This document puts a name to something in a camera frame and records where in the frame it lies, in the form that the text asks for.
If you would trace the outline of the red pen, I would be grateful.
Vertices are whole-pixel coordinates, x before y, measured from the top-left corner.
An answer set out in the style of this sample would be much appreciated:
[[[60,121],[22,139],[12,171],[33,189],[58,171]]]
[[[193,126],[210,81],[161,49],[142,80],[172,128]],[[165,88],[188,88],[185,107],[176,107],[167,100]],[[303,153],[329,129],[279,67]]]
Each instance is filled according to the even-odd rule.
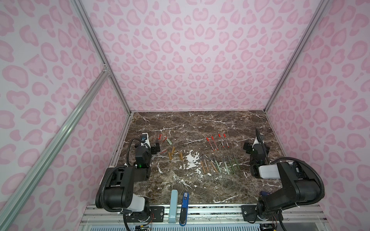
[[[227,147],[227,148],[230,148],[229,143],[228,143],[228,137],[226,136],[226,134],[225,134],[225,133],[223,134],[223,137],[224,137],[224,140],[225,140],[225,142],[226,142],[226,147]]]
[[[210,147],[211,147],[212,151],[215,151],[215,149],[214,149],[214,147],[213,147],[213,145],[212,145],[212,143],[211,143],[210,139],[209,139],[208,137],[206,137],[206,140],[207,140],[207,142],[209,143],[209,145],[210,145]]]
[[[220,141],[220,147],[223,147],[223,148],[225,148],[225,145],[224,145],[224,141],[223,141],[223,138],[222,138],[222,136],[221,136],[221,134],[220,133],[218,133],[218,137],[219,137],[219,141]]]
[[[213,143],[214,143],[214,145],[215,145],[215,149],[216,150],[219,150],[218,149],[218,146],[217,146],[217,144],[216,144],[216,142],[215,142],[215,139],[214,139],[214,137],[211,135],[211,139],[212,139],[212,141],[213,141]]]

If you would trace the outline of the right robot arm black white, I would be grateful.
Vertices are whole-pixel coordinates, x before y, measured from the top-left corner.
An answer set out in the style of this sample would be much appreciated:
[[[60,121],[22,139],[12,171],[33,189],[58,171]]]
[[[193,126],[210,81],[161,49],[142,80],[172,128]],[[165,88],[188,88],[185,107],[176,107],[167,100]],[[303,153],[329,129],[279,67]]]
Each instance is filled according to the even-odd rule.
[[[250,156],[250,172],[257,179],[280,180],[282,188],[273,192],[261,192],[256,206],[242,206],[243,219],[249,223],[282,217],[284,210],[312,205],[325,195],[322,178],[309,164],[293,157],[282,157],[274,161],[268,154],[263,135],[255,131],[253,144],[246,142],[243,149]]]

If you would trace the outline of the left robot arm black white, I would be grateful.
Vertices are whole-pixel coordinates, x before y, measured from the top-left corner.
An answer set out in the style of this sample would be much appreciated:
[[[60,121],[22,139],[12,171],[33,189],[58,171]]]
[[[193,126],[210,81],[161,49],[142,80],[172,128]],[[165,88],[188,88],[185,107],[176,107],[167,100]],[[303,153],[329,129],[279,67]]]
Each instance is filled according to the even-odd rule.
[[[149,216],[149,202],[134,194],[134,184],[149,179],[152,156],[160,151],[158,142],[150,148],[143,144],[135,149],[134,166],[107,168],[95,198],[96,207],[108,212],[143,213],[145,217]]]

